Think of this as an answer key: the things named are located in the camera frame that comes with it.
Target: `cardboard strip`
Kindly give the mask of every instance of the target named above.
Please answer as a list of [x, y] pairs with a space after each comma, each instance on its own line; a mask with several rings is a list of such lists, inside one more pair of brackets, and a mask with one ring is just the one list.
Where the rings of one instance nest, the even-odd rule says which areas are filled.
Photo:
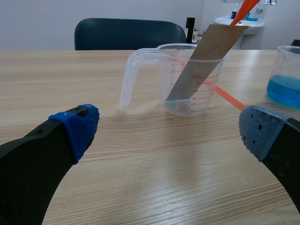
[[[229, 27], [228, 25], [211, 24], [166, 101], [190, 99], [194, 90], [201, 86], [219, 64], [219, 61], [214, 60], [223, 59], [247, 28], [248, 26]], [[195, 82], [193, 76], [201, 77], [201, 79]]]

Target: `measuring jug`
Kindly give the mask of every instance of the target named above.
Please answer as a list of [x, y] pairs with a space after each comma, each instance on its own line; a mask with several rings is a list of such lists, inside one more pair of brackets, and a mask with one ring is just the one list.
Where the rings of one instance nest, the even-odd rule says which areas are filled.
[[[203, 114], [209, 107], [224, 60], [228, 56], [220, 60], [190, 60], [196, 47], [197, 45], [191, 44], [167, 44], [158, 48], [144, 48], [133, 52], [126, 65], [120, 107], [125, 107], [129, 104], [139, 67], [143, 64], [159, 63], [159, 89], [163, 107], [169, 113], [177, 116], [193, 117]], [[192, 79], [191, 81], [198, 86], [200, 85], [198, 89], [193, 90], [194, 94], [191, 98], [166, 101], [188, 62], [197, 65], [198, 68], [212, 65], [216, 67], [210, 75], [205, 75], [205, 77], [197, 72], [190, 75], [189, 79]]]
[[278, 47], [267, 93], [283, 105], [300, 107], [300, 47]]

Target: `wooden table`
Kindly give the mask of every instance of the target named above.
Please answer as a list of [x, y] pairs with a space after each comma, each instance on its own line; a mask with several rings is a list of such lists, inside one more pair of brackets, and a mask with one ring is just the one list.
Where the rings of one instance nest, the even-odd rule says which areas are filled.
[[[215, 94], [187, 119], [159, 105], [158, 67], [119, 98], [131, 51], [1, 51], [0, 143], [48, 116], [91, 103], [95, 140], [58, 187], [44, 225], [295, 225], [300, 216], [275, 177], [246, 150], [239, 111]], [[300, 119], [266, 97], [276, 51], [232, 51], [218, 85], [247, 105]]]

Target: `blue liquid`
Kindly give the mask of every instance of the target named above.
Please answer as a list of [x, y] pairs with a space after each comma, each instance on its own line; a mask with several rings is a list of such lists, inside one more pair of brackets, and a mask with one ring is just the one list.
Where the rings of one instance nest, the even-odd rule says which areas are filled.
[[291, 107], [300, 107], [300, 78], [275, 75], [269, 80], [267, 93], [273, 100]]

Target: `orange handle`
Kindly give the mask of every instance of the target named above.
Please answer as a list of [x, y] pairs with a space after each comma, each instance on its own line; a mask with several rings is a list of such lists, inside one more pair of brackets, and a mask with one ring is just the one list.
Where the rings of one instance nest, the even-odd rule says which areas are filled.
[[253, 8], [257, 5], [260, 0], [244, 0], [242, 7], [237, 13], [235, 19], [232, 21], [230, 26], [236, 25], [241, 19], [243, 19]]
[[239, 110], [242, 111], [245, 108], [247, 108], [247, 105], [242, 104], [237, 99], [235, 99], [234, 97], [232, 97], [230, 94], [228, 94], [224, 90], [220, 89], [218, 86], [216, 87], [215, 92], [218, 93], [220, 96], [222, 96], [225, 100], [227, 100], [233, 106], [235, 106], [237, 109], [239, 109]]

